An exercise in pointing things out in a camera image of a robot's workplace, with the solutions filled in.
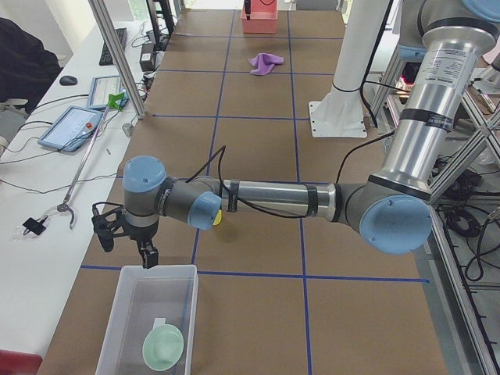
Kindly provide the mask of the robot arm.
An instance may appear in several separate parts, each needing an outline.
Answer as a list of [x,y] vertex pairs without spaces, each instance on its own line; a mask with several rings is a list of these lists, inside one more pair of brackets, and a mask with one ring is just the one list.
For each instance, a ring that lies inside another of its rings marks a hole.
[[405,254],[428,238],[428,178],[478,58],[499,37],[496,1],[407,1],[401,35],[425,48],[422,65],[383,166],[363,184],[279,184],[197,177],[178,180],[162,162],[137,156],[124,169],[124,233],[146,268],[158,262],[152,239],[160,216],[209,230],[221,209],[238,204],[287,219],[342,223],[388,254]]

